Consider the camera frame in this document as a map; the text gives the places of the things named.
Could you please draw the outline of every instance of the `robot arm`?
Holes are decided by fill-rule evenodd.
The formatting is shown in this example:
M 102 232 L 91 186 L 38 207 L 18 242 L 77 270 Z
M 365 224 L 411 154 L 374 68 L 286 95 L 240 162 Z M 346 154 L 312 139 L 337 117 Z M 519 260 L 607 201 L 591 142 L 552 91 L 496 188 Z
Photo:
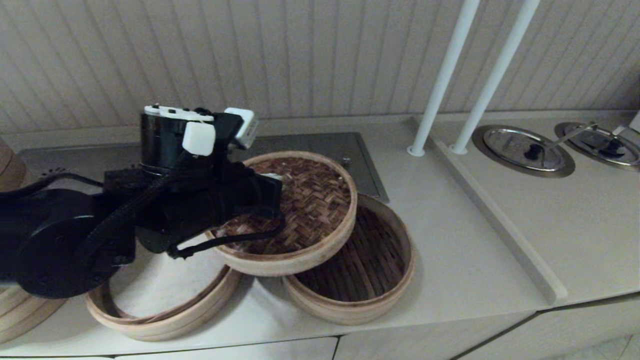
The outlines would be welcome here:
M 147 106 L 141 168 L 104 174 L 102 193 L 30 188 L 0 193 L 0 282 L 65 298 L 107 281 L 135 258 L 135 239 L 155 253 L 188 258 L 224 243 L 272 237 L 284 228 L 279 180 L 228 159 L 255 138 L 253 112 Z M 178 249 L 243 214 L 274 220 L 272 231 Z

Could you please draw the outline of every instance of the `white countertop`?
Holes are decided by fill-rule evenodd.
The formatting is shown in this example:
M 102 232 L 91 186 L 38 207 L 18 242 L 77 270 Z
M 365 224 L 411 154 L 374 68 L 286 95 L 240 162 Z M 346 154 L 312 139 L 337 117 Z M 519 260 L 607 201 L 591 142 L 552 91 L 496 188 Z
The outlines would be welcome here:
M 389 313 L 365 325 L 335 325 L 298 309 L 279 279 L 247 277 L 220 314 L 183 338 L 159 343 L 131 340 L 97 323 L 84 307 L 84 298 L 79 297 L 69 300 L 36 329 L 0 345 L 0 356 L 90 356 L 212 348 L 532 313 L 548 307 L 433 152 L 422 158 L 406 153 L 415 134 L 413 122 L 323 124 L 272 123 L 262 134 L 362 134 L 390 198 L 389 206 L 406 223 L 419 253 L 413 282 Z
M 497 119 L 480 125 L 515 126 L 556 139 L 556 124 L 589 120 L 613 130 L 630 119 Z M 451 144 L 462 124 L 438 123 L 432 135 Z M 631 130 L 622 136 L 640 143 L 640 136 Z M 639 291 L 640 173 L 610 167 L 562 146 L 575 161 L 575 172 L 561 179 L 534 177 L 506 168 L 472 142 L 467 145 L 466 155 L 447 156 L 468 171 L 555 273 L 568 292 L 565 304 Z

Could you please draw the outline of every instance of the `white pole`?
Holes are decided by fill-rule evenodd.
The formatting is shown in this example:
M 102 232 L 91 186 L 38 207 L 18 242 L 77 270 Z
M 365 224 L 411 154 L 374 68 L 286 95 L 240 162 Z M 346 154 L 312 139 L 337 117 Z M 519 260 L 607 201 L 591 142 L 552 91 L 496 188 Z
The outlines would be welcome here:
M 413 156 L 424 155 L 424 143 L 427 141 L 427 136 L 431 131 L 431 126 L 440 108 L 440 103 L 444 97 L 444 93 L 447 90 L 447 85 L 451 80 L 453 70 L 456 68 L 456 63 L 460 57 L 462 47 L 465 45 L 465 40 L 469 34 L 469 29 L 476 16 L 476 10 L 480 0 L 465 0 L 458 15 L 458 21 L 456 27 L 451 35 L 447 52 L 445 53 L 444 60 L 442 60 L 442 66 L 440 67 L 440 73 L 436 79 L 433 89 L 431 90 L 431 97 L 429 103 L 424 110 L 422 116 L 422 122 L 420 128 L 418 128 L 418 134 L 415 136 L 413 145 L 409 146 L 406 150 Z
M 458 141 L 455 145 L 450 146 L 452 152 L 460 155 L 467 153 L 467 143 L 469 143 L 469 139 L 476 129 L 480 118 L 482 118 L 486 107 L 489 105 L 489 102 L 493 97 L 493 93 L 495 93 L 495 89 L 500 84 L 505 71 L 507 71 L 524 33 L 527 31 L 529 23 L 531 22 L 533 15 L 536 13 L 538 4 L 540 4 L 540 0 L 525 0 L 522 4 L 520 13 L 518 14 L 515 24 L 513 24 L 511 33 L 509 34 L 509 38 L 507 38 L 500 55 L 498 55 L 498 60 L 495 62 L 486 84 L 484 84 L 476 105 L 474 105 L 474 108 L 471 110 L 471 114 L 469 114 L 469 119 L 467 120 L 465 127 L 460 132 Z

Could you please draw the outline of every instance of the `stainless steel lid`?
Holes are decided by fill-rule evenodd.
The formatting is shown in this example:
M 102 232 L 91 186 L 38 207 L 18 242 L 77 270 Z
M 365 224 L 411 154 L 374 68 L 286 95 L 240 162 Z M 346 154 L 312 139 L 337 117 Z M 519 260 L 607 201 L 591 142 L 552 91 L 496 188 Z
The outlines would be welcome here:
M 556 129 L 565 135 L 584 126 L 577 122 L 564 123 Z M 585 130 L 567 141 L 577 151 L 608 165 L 625 170 L 640 170 L 640 147 L 622 136 L 614 136 L 602 128 Z
M 515 165 L 537 171 L 558 171 L 564 167 L 558 148 L 545 150 L 549 142 L 534 133 L 498 128 L 486 131 L 483 140 L 497 156 Z
M 532 131 L 512 126 L 481 126 L 472 137 L 489 158 L 519 172 L 539 177 L 565 177 L 573 172 L 571 156 Z

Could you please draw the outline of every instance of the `cable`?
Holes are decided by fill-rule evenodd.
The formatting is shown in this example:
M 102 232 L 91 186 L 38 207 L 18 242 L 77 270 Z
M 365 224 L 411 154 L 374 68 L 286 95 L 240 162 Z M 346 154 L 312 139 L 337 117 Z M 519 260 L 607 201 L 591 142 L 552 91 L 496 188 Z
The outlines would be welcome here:
M 237 243 L 240 241 L 252 241 L 252 240 L 263 240 L 268 239 L 280 234 L 282 230 L 284 230 L 287 222 L 285 220 L 284 214 L 278 212 L 274 220 L 279 221 L 278 226 L 274 229 L 265 231 L 263 233 L 251 233 L 251 234 L 240 234 L 240 235 L 232 235 L 232 236 L 223 236 L 221 238 L 213 238 L 207 240 L 205 242 L 199 243 L 198 245 L 186 247 L 182 250 L 178 249 L 178 246 L 174 245 L 172 248 L 169 248 L 167 254 L 173 259 L 183 258 L 186 259 L 196 252 L 204 251 L 211 249 L 212 247 L 226 245 L 228 243 Z
M 97 186 L 99 188 L 102 188 L 103 184 L 99 181 L 96 180 L 92 180 L 89 179 L 88 177 L 84 177 L 84 176 L 80 176 L 77 174 L 72 174 L 70 172 L 63 172 L 60 174 L 55 174 L 55 175 L 51 175 L 51 176 L 47 176 L 42 180 L 39 180 L 31 185 L 27 185 L 21 189 L 18 190 L 13 190 L 10 192 L 0 192 L 0 200 L 12 200 L 12 199 L 19 199 L 21 197 L 25 197 L 28 195 L 31 195 L 37 191 L 40 191 L 44 188 L 46 188 L 47 186 L 53 184 L 54 182 L 58 181 L 58 180 L 62 180 L 62 179 L 71 179 L 71 180 L 76 180 L 79 181 L 81 183 L 85 183 L 85 184 L 89 184 L 89 185 L 93 185 L 93 186 Z
M 114 230 L 120 229 L 123 225 L 130 222 L 137 212 L 149 205 L 168 185 L 180 177 L 180 170 L 182 170 L 184 164 L 186 164 L 189 159 L 191 159 L 191 154 L 183 151 L 176 159 L 169 173 L 156 179 L 142 194 L 125 202 L 109 214 L 107 218 L 93 229 L 85 241 L 80 244 L 75 253 L 76 258 L 88 266 L 91 258 L 102 248 L 108 236 L 111 235 Z

